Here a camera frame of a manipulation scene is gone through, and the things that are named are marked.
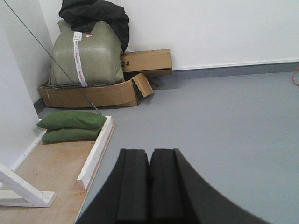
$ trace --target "open cardboard box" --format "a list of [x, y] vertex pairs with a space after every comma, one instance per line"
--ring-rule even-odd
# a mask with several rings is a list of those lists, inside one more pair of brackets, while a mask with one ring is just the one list
[[[77, 88], [39, 88], [47, 107], [80, 108], [91, 107]], [[126, 82], [102, 86], [80, 88], [95, 106], [137, 106], [140, 96], [146, 97], [154, 91], [144, 74], [140, 73]]]
[[47, 107], [80, 108], [91, 107], [83, 92], [95, 106], [137, 106], [141, 96], [146, 97], [153, 90], [147, 76], [171, 75], [172, 62], [169, 49], [130, 52], [121, 56], [122, 70], [126, 82], [80, 88], [50, 88], [44, 83], [40, 94]]

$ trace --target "box flap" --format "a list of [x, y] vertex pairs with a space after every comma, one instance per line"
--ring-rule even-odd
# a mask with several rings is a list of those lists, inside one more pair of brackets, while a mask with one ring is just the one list
[[131, 80], [133, 80], [136, 83], [143, 97], [146, 97], [154, 92], [150, 86], [148, 79], [145, 77], [144, 74], [139, 73], [138, 75], [134, 76]]

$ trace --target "black jacket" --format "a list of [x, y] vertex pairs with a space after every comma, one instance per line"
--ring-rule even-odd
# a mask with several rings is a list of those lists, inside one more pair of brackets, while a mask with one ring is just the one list
[[90, 33], [96, 22], [104, 21], [121, 41], [125, 51], [129, 42], [129, 18], [123, 7], [104, 0], [63, 0], [59, 16], [73, 31]]

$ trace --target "wrapped package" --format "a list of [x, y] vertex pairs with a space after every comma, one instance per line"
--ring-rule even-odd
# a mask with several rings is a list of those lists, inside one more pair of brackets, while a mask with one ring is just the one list
[[121, 42], [110, 26], [97, 22], [90, 34], [74, 32], [59, 21], [60, 36], [52, 55], [49, 86], [101, 86], [124, 81]]

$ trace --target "packing tape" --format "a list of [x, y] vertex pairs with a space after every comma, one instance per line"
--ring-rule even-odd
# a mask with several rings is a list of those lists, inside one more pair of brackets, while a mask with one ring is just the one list
[[79, 41], [82, 40], [82, 33], [81, 32], [74, 32], [74, 59], [77, 69], [77, 74], [79, 81], [83, 87], [88, 87], [87, 82], [85, 81], [84, 74], [82, 71], [81, 60], [80, 60], [80, 52], [79, 52]]

